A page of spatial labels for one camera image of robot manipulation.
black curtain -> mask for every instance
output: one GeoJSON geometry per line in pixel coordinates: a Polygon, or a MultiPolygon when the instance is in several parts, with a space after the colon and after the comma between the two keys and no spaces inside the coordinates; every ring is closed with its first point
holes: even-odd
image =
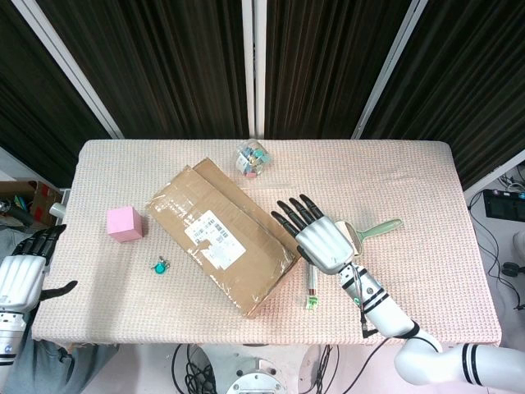
{"type": "Polygon", "coordinates": [[[409,0],[269,0],[265,137],[349,138],[409,0]]]}
{"type": "Polygon", "coordinates": [[[38,0],[126,138],[248,138],[240,0],[38,0]]]}
{"type": "Polygon", "coordinates": [[[525,2],[430,1],[362,138],[444,141],[464,188],[525,149],[525,2]]]}
{"type": "Polygon", "coordinates": [[[108,138],[11,2],[0,2],[0,145],[55,186],[85,141],[108,138]]]}

pink foam block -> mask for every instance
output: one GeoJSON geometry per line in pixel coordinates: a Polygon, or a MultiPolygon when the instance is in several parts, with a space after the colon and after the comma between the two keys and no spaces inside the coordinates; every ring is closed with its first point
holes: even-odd
{"type": "Polygon", "coordinates": [[[107,211],[107,234],[119,242],[142,238],[142,221],[133,207],[107,211]]]}

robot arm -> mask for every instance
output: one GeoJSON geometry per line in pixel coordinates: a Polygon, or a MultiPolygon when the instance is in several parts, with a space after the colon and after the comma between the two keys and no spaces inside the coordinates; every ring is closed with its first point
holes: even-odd
{"type": "Polygon", "coordinates": [[[76,286],[72,281],[63,288],[42,291],[55,244],[65,228],[62,225],[35,232],[0,265],[0,392],[20,349],[25,315],[41,300],[61,296],[76,286]]]}
{"type": "Polygon", "coordinates": [[[302,219],[285,203],[278,204],[292,223],[277,212],[272,216],[298,241],[303,257],[328,275],[338,274],[342,288],[361,310],[365,337],[376,330],[384,337],[406,342],[395,357],[395,368],[409,383],[466,382],[525,393],[525,353],[493,346],[464,344],[443,351],[392,300],[366,268],[354,263],[354,249],[330,218],[305,195],[290,199],[302,219]],[[376,330],[368,331],[367,320],[376,330]]]}

brown cardboard box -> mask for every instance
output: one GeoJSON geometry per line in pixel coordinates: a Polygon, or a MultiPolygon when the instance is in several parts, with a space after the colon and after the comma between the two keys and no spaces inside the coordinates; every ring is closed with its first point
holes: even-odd
{"type": "Polygon", "coordinates": [[[209,159],[195,170],[186,167],[155,194],[148,211],[245,316],[254,315],[297,262],[293,238],[209,159]]]}
{"type": "Polygon", "coordinates": [[[54,203],[62,201],[62,195],[40,181],[10,181],[0,182],[0,199],[12,199],[15,195],[24,198],[26,203],[31,204],[30,213],[33,218],[45,224],[52,226],[57,220],[49,214],[49,209],[54,203]]]}

metal base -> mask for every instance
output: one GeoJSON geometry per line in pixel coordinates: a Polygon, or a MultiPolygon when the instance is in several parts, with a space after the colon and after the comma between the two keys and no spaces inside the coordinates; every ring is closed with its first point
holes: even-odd
{"type": "Polygon", "coordinates": [[[200,346],[210,360],[217,392],[226,394],[295,394],[299,369],[309,345],[200,346]]]}

